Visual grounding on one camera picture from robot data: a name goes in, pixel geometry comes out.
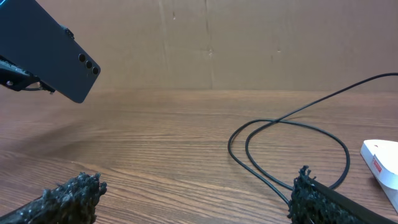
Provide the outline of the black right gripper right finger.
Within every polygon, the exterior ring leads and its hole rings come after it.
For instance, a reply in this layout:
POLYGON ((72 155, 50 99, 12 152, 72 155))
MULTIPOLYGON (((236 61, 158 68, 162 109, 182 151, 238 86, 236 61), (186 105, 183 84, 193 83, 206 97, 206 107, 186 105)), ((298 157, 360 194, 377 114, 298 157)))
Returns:
POLYGON ((308 166, 294 179, 288 207, 293 224, 397 224, 317 182, 308 166))

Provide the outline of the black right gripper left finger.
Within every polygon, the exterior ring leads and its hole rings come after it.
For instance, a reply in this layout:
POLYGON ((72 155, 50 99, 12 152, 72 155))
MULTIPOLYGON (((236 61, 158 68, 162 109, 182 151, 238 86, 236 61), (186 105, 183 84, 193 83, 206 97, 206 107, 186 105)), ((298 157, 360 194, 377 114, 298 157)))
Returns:
POLYGON ((1 224, 93 224, 96 206, 107 191, 101 174, 81 172, 41 197, 1 216, 1 224))

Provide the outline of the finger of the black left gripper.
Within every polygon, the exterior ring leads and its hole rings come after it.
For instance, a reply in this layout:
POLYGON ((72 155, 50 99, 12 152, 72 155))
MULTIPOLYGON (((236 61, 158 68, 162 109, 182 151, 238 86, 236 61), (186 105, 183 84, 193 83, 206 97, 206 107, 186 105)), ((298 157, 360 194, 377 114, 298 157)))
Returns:
POLYGON ((72 40, 75 39, 73 32, 66 26, 60 25, 60 27, 63 29, 64 33, 71 38, 72 40))
POLYGON ((39 77, 18 67, 1 56, 1 85, 13 91, 48 91, 55 89, 45 84, 39 77))

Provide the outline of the blue Galaxy smartphone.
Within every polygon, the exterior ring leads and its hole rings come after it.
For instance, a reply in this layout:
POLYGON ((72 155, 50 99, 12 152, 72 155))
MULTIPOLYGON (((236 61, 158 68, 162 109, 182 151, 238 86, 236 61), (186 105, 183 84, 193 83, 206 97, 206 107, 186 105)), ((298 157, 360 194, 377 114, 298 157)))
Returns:
POLYGON ((101 72, 35 0, 1 1, 1 56, 75 103, 84 102, 101 72))

